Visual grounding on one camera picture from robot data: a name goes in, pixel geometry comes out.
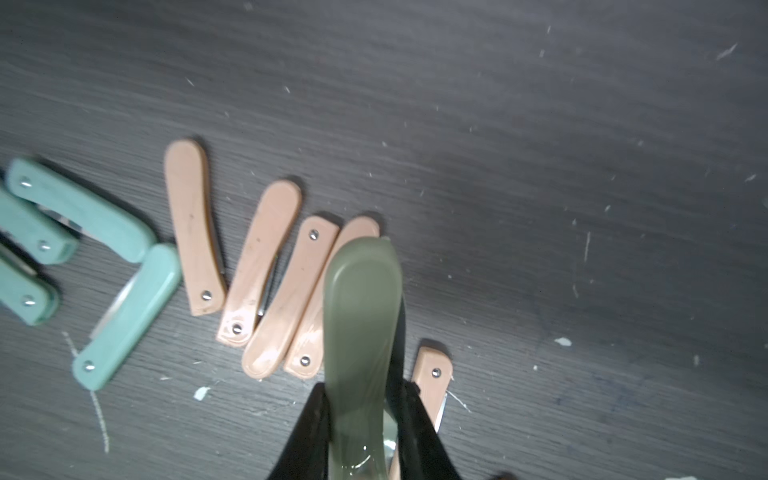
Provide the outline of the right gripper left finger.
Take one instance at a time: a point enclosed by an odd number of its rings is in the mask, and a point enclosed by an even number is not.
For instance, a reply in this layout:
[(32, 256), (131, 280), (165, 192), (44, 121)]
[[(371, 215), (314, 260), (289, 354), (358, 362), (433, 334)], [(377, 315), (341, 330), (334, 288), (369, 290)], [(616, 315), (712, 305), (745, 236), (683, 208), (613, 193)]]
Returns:
[(317, 383), (298, 417), (268, 480), (326, 480), (330, 441), (330, 407), (325, 384)]

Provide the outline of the olive folding knife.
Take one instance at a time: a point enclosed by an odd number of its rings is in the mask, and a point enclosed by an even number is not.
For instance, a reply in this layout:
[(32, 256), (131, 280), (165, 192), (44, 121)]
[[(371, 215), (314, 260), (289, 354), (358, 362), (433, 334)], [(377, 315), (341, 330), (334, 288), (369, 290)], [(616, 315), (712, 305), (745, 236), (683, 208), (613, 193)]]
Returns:
[(324, 280), (329, 477), (385, 479), (385, 391), (403, 276), (391, 241), (362, 237), (333, 256)]

